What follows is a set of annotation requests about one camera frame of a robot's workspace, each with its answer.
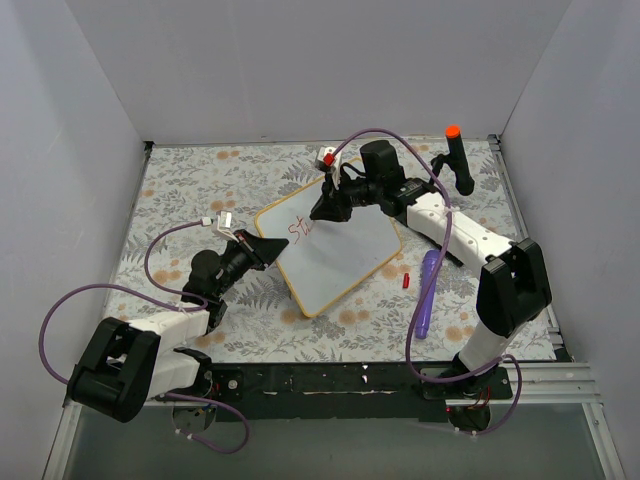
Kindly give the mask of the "yellow framed whiteboard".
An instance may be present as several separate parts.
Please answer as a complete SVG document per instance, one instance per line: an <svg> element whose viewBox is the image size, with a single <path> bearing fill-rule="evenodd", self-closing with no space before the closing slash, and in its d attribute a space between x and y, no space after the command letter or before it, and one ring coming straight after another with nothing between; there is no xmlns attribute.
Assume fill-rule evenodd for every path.
<svg viewBox="0 0 640 480"><path fill-rule="evenodd" d="M289 290L307 317L333 303L402 250L393 219L377 206L356 207L345 223L313 221L321 177L260 210L254 219L263 238L289 241L276 260Z"/></svg>

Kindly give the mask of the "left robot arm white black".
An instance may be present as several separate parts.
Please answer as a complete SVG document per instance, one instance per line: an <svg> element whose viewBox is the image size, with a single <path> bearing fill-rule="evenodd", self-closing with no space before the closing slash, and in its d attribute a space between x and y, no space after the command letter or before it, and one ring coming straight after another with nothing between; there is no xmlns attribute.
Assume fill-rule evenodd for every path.
<svg viewBox="0 0 640 480"><path fill-rule="evenodd" d="M108 317L97 326L67 384L68 396L120 422L144 403L166 393L193 400L218 395L220 382L209 356L190 348L221 323L224 294L250 270L264 270L288 246L237 230L223 253L198 252L177 311L131 322Z"/></svg>

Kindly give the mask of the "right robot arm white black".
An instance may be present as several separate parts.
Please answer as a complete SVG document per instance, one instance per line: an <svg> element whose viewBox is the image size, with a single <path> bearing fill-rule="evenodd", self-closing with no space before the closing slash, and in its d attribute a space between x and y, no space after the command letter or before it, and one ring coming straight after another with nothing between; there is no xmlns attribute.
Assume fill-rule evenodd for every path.
<svg viewBox="0 0 640 480"><path fill-rule="evenodd" d="M450 367L434 383L433 395L475 397L489 384L501 357L524 325L551 303L541 247L493 233L445 202L434 180L410 178L387 140L360 149L362 170L324 148L314 166L324 175L312 220L347 222L356 207L379 206L390 218L427 237L477 277L479 322Z"/></svg>

